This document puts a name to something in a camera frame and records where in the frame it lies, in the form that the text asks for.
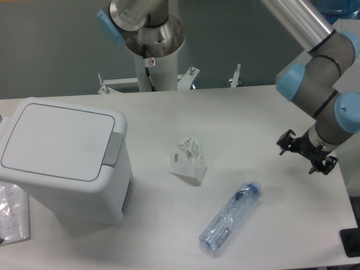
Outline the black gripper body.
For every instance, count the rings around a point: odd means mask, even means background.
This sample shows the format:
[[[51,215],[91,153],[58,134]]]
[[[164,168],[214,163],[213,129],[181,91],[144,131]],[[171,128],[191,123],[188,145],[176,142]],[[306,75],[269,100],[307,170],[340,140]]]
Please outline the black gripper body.
[[[295,138],[291,143],[290,150],[308,159],[313,167],[323,167],[325,158],[330,153],[322,145],[314,146],[308,135]]]

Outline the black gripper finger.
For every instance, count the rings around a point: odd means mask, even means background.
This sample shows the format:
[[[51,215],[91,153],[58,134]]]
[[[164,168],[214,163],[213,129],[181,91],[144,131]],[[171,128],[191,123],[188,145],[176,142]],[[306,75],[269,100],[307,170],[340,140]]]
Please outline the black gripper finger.
[[[310,168],[308,174],[319,172],[323,175],[328,175],[337,165],[338,158],[334,156],[325,156],[323,159],[312,159],[310,163],[312,167]]]
[[[279,155],[283,155],[286,151],[292,152],[295,135],[295,132],[292,129],[289,129],[279,137],[276,142],[277,146],[281,149]]]

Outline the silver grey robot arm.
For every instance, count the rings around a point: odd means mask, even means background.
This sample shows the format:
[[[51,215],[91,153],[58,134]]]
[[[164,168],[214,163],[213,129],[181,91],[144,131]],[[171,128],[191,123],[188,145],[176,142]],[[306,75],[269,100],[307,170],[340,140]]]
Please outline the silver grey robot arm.
[[[276,89],[314,119],[301,136],[292,130],[277,141],[282,152],[308,159],[311,172],[329,174],[338,159],[331,153],[359,132],[359,93],[340,93],[334,84],[359,58],[359,38],[338,32],[309,1],[265,1],[264,5],[309,55],[279,73]],[[178,76],[178,51],[185,42],[182,23],[167,1],[111,1],[96,13],[106,37],[133,55],[139,90],[190,88],[194,76]]]

